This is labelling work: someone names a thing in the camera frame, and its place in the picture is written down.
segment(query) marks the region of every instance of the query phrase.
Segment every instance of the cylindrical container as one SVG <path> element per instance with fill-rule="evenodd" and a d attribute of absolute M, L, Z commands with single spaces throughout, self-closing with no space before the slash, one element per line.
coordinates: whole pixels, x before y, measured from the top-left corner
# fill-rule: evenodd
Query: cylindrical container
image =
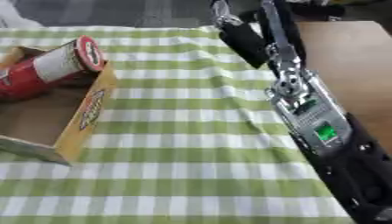
<path fill-rule="evenodd" d="M 81 36 L 49 52 L 0 71 L 0 99 L 21 100 L 45 92 L 59 82 L 84 73 L 100 72 L 102 53 L 95 41 Z"/>

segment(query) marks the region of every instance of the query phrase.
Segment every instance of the can label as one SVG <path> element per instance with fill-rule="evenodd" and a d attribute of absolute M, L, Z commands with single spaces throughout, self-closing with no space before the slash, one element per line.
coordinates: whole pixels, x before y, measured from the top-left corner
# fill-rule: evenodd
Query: can label
<path fill-rule="evenodd" d="M 38 56 L 33 64 L 37 76 L 45 83 L 59 80 L 82 70 L 74 55 L 74 43 L 63 45 L 58 49 Z"/>
<path fill-rule="evenodd" d="M 100 64 L 100 54 L 97 52 L 97 49 L 90 41 L 86 42 L 86 54 L 93 65 L 98 66 Z"/>

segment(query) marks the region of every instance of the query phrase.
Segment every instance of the green checkered tablecloth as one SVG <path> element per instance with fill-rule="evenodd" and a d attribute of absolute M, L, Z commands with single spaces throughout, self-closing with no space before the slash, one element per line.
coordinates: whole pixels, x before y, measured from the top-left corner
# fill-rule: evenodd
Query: green checkered tablecloth
<path fill-rule="evenodd" d="M 351 223 L 271 110 L 274 76 L 213 27 L 0 30 L 97 40 L 120 79 L 73 167 L 0 153 L 0 223 Z"/>

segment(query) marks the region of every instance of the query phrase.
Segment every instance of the white label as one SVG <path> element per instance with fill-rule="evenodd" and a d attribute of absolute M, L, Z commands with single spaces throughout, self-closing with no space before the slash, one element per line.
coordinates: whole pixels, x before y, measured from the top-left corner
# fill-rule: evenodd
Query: white label
<path fill-rule="evenodd" d="M 79 63 L 75 61 L 77 59 L 71 52 L 73 50 L 71 47 L 72 44 L 64 45 L 37 57 L 33 62 L 37 76 L 47 83 L 79 72 L 81 69 L 78 67 Z"/>

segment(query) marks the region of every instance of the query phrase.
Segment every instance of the cardboard box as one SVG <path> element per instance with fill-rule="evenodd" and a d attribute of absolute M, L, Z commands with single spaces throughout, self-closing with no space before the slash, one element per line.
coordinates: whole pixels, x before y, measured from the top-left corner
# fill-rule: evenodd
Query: cardboard box
<path fill-rule="evenodd" d="M 43 51 L 13 47 L 0 69 Z M 30 100 L 0 103 L 0 150 L 69 165 L 78 158 L 116 87 L 109 63 L 85 87 L 56 87 Z"/>

